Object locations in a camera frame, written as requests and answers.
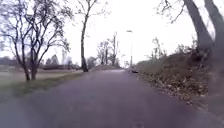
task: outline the tree branch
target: tree branch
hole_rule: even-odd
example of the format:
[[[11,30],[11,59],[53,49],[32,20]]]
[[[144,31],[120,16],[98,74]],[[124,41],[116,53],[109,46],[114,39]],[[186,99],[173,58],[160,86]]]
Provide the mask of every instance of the tree branch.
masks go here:
[[[184,11],[184,7],[185,7],[185,4],[182,5],[181,7],[181,11],[178,13],[178,15],[176,16],[176,18],[174,20],[171,21],[171,23],[174,23],[178,18],[179,16],[183,13]]]

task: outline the tree trunk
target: tree trunk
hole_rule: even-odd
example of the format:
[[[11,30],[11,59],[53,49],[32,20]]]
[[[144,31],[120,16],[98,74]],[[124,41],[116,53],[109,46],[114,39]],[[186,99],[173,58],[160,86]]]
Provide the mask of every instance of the tree trunk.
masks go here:
[[[224,21],[222,18],[221,13],[219,12],[218,8],[214,4],[213,0],[204,0],[205,8],[207,9],[209,16],[212,20],[212,23],[215,28],[216,32],[216,43],[223,42],[223,35],[224,35]]]
[[[105,62],[107,65],[108,64],[108,48],[106,49],[106,53],[105,53]]]
[[[85,59],[85,50],[84,50],[84,38],[85,38],[85,32],[86,32],[86,25],[88,21],[88,14],[85,16],[85,21],[83,23],[83,29],[82,29],[82,35],[81,35],[81,62],[82,62],[82,70],[83,72],[88,72],[88,68],[86,65],[86,59]]]
[[[26,81],[28,82],[28,81],[30,81],[29,70],[28,70],[27,66],[25,66],[25,65],[22,65],[22,67],[23,67],[23,71],[24,71],[24,73],[25,73]]]
[[[194,24],[194,28],[198,37],[197,47],[200,49],[210,49],[213,40],[209,35],[209,32],[202,20],[202,17],[198,11],[198,8],[193,0],[184,0],[185,5],[187,6],[189,15]]]
[[[36,80],[36,74],[37,74],[37,66],[32,66],[31,67],[31,79]]]

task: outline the fallen leaves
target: fallen leaves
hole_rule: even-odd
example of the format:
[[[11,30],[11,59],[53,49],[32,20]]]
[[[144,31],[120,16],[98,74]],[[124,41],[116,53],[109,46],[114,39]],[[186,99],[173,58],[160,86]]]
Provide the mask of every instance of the fallen leaves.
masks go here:
[[[137,65],[137,70],[142,78],[154,83],[163,92],[177,96],[188,104],[207,106],[204,100],[208,93],[209,66],[202,53],[192,50],[153,62],[144,61]]]

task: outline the bare tree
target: bare tree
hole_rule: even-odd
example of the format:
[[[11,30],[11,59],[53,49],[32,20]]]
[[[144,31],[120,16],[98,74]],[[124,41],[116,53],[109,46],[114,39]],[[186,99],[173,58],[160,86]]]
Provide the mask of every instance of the bare tree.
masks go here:
[[[213,43],[213,40],[211,36],[209,35],[207,27],[204,24],[202,17],[199,13],[199,10],[196,4],[194,3],[194,1],[193,0],[177,0],[175,3],[180,4],[181,10],[178,13],[178,15],[174,19],[172,19],[171,22],[173,23],[178,19],[178,17],[184,12],[184,7],[186,6],[197,33],[197,38],[198,38],[197,47],[200,49],[210,49],[210,46]],[[169,0],[162,0],[159,5],[159,8],[162,8],[158,10],[161,11],[162,14],[164,14],[166,11],[172,10],[172,4],[169,2]]]
[[[108,51],[109,51],[109,43],[107,41],[101,42],[98,45],[98,58],[100,59],[100,64],[108,64]]]
[[[54,0],[16,0],[3,2],[3,6],[0,36],[9,42],[7,46],[22,66],[26,80],[35,80],[39,64],[51,47],[59,46],[68,50],[63,27],[65,18],[71,18],[72,13]],[[31,77],[27,53],[30,53]]]
[[[84,51],[84,39],[85,39],[85,34],[86,34],[86,28],[87,28],[87,23],[90,17],[94,15],[101,15],[105,14],[105,7],[96,9],[94,6],[97,4],[99,5],[98,0],[78,0],[77,1],[80,6],[76,6],[77,8],[77,13],[83,17],[83,27],[82,27],[82,33],[81,33],[81,62],[82,62],[82,69],[84,72],[88,72],[86,60],[85,60],[85,51]]]
[[[109,39],[109,42],[111,43],[111,50],[112,50],[111,62],[112,62],[112,66],[115,66],[115,61],[118,54],[118,44],[119,44],[119,42],[117,41],[117,32],[114,33],[112,40]]]

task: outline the asphalt road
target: asphalt road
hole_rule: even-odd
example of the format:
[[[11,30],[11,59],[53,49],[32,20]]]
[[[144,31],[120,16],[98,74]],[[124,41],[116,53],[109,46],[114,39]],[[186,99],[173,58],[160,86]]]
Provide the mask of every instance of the asphalt road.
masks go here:
[[[223,128],[125,71],[102,71],[0,105],[0,128]]]

